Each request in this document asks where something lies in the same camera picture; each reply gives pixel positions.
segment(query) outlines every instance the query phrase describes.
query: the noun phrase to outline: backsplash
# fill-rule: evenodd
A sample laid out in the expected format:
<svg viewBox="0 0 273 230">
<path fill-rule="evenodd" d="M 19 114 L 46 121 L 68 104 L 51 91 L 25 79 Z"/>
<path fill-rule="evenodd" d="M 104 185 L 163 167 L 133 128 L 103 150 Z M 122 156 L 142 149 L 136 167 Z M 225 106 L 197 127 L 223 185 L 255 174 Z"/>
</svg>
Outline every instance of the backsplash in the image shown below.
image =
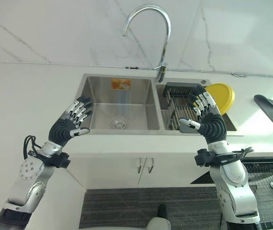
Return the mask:
<svg viewBox="0 0 273 230">
<path fill-rule="evenodd" d="M 155 67 L 160 14 L 140 13 L 121 36 L 127 15 L 147 3 L 171 19 L 168 68 L 273 74 L 270 0 L 0 0 L 0 61 Z"/>
</svg>

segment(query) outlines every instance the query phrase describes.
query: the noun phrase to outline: sink drain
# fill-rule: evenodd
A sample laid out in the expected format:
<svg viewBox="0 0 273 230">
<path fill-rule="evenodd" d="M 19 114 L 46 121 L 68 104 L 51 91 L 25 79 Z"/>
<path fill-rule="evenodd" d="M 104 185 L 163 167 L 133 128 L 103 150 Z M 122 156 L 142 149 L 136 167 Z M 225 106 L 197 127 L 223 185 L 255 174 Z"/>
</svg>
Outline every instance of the sink drain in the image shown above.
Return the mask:
<svg viewBox="0 0 273 230">
<path fill-rule="evenodd" d="M 116 117 L 111 121 L 110 126 L 113 129 L 127 129 L 128 122 L 122 117 Z"/>
</svg>

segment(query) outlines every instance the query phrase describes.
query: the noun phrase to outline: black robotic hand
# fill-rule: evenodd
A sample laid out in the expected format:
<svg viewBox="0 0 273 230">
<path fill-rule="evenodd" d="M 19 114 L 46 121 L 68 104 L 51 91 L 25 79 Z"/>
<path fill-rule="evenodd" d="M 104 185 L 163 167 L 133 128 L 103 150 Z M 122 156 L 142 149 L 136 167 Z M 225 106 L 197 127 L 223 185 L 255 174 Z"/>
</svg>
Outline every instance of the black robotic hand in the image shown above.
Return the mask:
<svg viewBox="0 0 273 230">
<path fill-rule="evenodd" d="M 198 120 L 196 122 L 183 117 L 179 123 L 197 130 L 208 144 L 226 140 L 226 125 L 212 96 L 201 85 L 193 87 L 192 92 L 188 95 L 193 102 L 190 107 Z"/>
<path fill-rule="evenodd" d="M 63 147 L 71 138 L 89 133 L 88 128 L 80 126 L 92 114 L 91 109 L 90 98 L 79 97 L 75 100 L 51 127 L 49 141 Z"/>
</svg>

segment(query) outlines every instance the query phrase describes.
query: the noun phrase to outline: black shoe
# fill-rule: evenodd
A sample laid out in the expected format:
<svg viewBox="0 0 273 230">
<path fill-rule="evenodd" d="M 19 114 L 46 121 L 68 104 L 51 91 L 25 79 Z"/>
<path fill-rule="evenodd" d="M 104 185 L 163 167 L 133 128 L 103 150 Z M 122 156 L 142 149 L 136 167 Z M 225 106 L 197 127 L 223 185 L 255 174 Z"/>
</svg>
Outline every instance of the black shoe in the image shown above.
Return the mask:
<svg viewBox="0 0 273 230">
<path fill-rule="evenodd" d="M 166 211 L 165 204 L 160 204 L 159 205 L 157 217 L 167 219 L 168 216 L 167 216 L 167 211 Z"/>
</svg>

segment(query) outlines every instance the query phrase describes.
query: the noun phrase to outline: chrome faucet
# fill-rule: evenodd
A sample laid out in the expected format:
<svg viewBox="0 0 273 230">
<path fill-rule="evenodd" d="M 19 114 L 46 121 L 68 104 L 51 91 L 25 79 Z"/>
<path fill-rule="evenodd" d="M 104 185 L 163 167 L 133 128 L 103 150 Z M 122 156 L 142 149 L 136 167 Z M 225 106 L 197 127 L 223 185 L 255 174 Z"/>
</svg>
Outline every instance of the chrome faucet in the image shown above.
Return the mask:
<svg viewBox="0 0 273 230">
<path fill-rule="evenodd" d="M 165 10 L 162 9 L 160 6 L 152 5 L 152 4 L 146 4 L 146 5 L 142 5 L 142 6 L 138 7 L 138 8 L 136 8 L 128 16 L 127 21 L 126 21 L 126 23 L 125 23 L 125 25 L 123 27 L 122 36 L 126 36 L 129 24 L 132 21 L 132 19 L 138 13 L 140 13 L 142 11 L 145 11 L 145 10 L 158 11 L 160 14 L 162 14 L 162 16 L 164 17 L 164 21 L 166 23 L 166 37 L 165 37 L 165 40 L 164 40 L 164 45 L 163 45 L 161 60 L 160 60 L 159 65 L 154 68 L 154 69 L 159 69 L 158 74 L 157 74 L 157 79 L 159 80 L 159 82 L 162 82 L 163 78 L 164 78 L 164 74 L 165 74 L 165 72 L 167 70 L 167 63 L 164 62 L 165 51 L 166 51 L 167 42 L 169 41 L 170 35 L 171 35 L 171 21 L 170 21 L 170 18 L 168 16 L 168 14 L 165 12 Z"/>
</svg>

